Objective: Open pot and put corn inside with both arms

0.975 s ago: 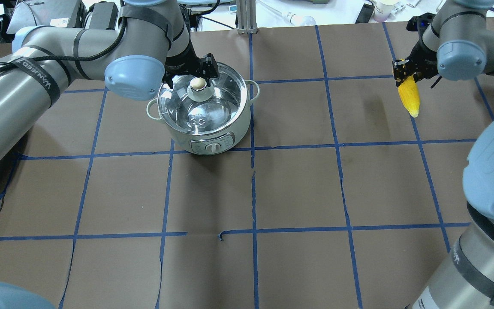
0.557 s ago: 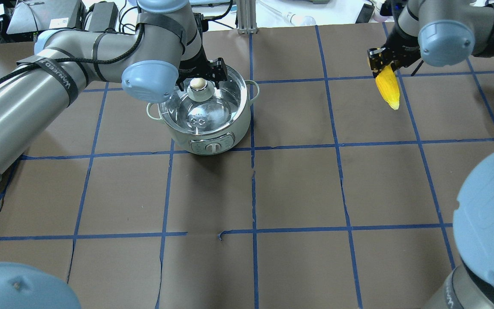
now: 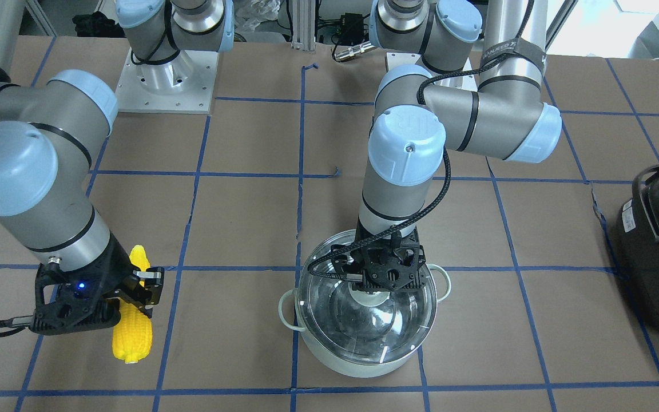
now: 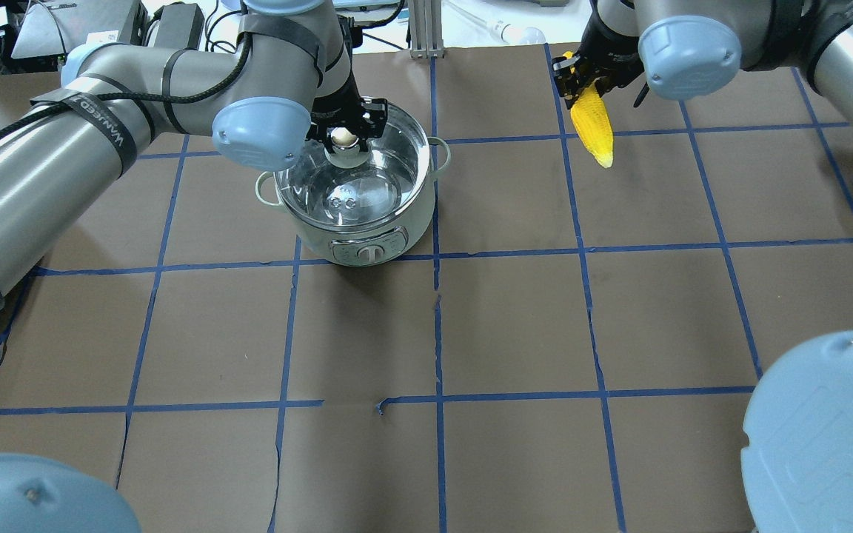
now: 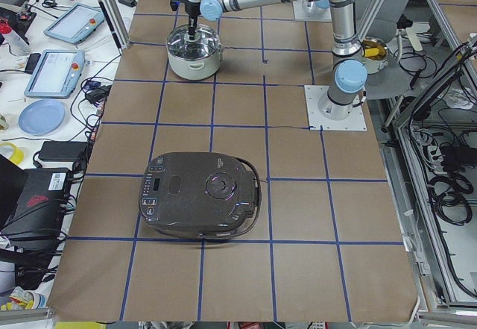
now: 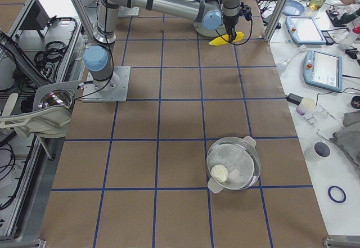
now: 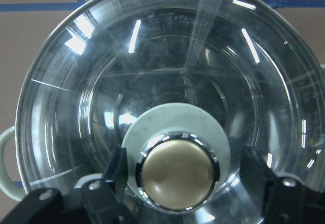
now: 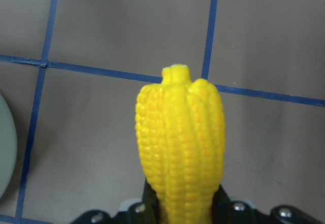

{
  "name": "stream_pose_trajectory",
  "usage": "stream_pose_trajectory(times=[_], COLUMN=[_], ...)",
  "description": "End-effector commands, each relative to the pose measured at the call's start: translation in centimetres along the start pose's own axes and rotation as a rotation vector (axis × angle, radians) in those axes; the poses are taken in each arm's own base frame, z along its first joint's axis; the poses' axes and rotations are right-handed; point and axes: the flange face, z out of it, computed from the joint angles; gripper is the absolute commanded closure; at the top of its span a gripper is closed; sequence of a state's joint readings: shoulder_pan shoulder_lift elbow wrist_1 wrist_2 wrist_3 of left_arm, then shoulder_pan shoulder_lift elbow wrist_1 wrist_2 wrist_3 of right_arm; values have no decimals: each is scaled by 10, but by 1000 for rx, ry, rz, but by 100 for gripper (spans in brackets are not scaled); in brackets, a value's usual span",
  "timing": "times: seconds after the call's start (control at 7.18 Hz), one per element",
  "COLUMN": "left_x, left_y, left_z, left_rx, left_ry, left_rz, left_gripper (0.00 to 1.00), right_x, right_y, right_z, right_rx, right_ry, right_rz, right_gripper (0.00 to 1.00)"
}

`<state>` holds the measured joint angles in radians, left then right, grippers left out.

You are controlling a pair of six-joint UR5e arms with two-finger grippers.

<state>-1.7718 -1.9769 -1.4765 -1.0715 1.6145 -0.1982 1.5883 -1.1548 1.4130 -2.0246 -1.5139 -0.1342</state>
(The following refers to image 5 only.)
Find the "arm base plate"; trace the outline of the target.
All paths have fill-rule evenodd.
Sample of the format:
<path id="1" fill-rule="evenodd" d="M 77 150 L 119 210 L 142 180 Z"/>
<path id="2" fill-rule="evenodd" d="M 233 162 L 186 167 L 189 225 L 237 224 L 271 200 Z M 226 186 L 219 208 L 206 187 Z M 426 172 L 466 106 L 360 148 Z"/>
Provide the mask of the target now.
<path id="1" fill-rule="evenodd" d="M 352 104 L 337 105 L 328 97 L 329 86 L 305 85 L 309 128 L 315 131 L 366 131 L 359 95 Z"/>
<path id="2" fill-rule="evenodd" d="M 315 12 L 307 12 L 302 7 L 302 1 L 293 1 L 294 19 L 298 21 L 331 22 L 330 7 L 317 9 Z"/>

